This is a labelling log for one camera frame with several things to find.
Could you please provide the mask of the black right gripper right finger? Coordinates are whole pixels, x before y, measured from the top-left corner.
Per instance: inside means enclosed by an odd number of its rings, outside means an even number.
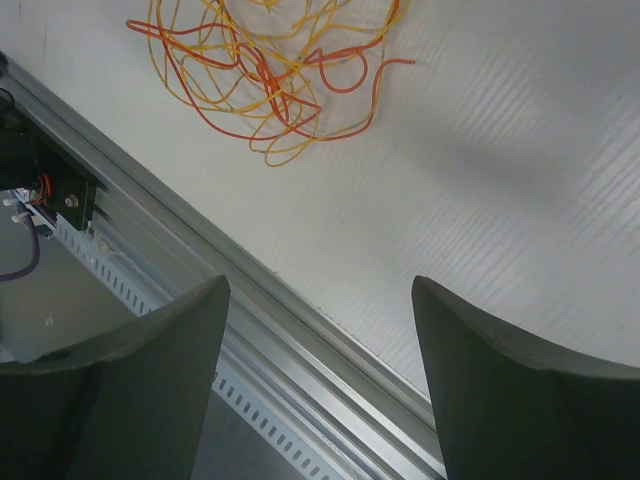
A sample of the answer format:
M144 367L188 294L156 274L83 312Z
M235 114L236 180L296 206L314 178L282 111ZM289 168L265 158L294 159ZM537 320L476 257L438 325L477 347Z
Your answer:
M635 479L639 371L529 333L417 277L412 302L451 479Z

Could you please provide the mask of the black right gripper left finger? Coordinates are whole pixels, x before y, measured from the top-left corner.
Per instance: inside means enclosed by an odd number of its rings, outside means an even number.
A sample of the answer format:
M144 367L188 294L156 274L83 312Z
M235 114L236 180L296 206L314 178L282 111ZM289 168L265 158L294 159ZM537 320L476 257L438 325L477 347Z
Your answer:
M118 328L1 367L5 479L188 479L230 302L216 277Z

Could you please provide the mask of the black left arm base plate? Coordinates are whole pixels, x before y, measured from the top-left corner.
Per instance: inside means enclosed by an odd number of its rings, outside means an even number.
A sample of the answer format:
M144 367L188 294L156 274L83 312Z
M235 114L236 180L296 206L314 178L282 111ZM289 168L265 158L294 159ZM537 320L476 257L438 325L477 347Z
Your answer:
M26 191L27 203L48 218L84 231L93 217L98 181L66 149L21 113L1 90L1 189Z

